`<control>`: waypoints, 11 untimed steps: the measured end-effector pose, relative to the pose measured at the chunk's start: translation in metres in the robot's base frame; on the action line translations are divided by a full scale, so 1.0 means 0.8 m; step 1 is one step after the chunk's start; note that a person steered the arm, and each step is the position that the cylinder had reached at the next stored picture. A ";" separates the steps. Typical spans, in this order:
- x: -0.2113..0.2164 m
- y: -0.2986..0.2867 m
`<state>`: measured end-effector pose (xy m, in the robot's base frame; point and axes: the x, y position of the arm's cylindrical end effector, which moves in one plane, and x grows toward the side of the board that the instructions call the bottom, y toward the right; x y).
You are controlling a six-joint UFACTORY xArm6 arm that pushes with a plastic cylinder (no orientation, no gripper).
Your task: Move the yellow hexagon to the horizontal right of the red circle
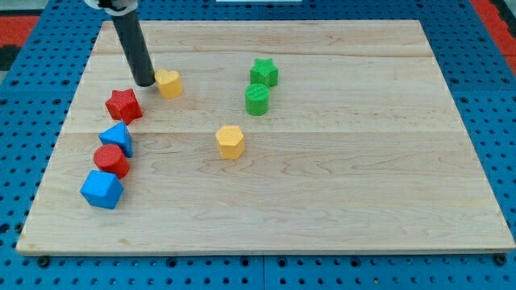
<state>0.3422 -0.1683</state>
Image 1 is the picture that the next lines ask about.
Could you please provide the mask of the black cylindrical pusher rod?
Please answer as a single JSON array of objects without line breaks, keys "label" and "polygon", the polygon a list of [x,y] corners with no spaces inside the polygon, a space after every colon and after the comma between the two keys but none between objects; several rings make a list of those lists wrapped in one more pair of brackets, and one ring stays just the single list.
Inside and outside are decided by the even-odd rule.
[{"label": "black cylindrical pusher rod", "polygon": [[134,82],[140,87],[153,85],[155,83],[154,68],[138,15],[133,10],[125,15],[111,18]]}]

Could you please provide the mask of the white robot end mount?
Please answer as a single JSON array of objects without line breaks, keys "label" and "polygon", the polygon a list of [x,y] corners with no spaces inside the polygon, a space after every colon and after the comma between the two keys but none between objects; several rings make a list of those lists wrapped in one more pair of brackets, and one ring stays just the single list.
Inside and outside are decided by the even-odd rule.
[{"label": "white robot end mount", "polygon": [[104,10],[110,16],[124,16],[138,7],[137,0],[84,0],[84,3],[95,10]]}]

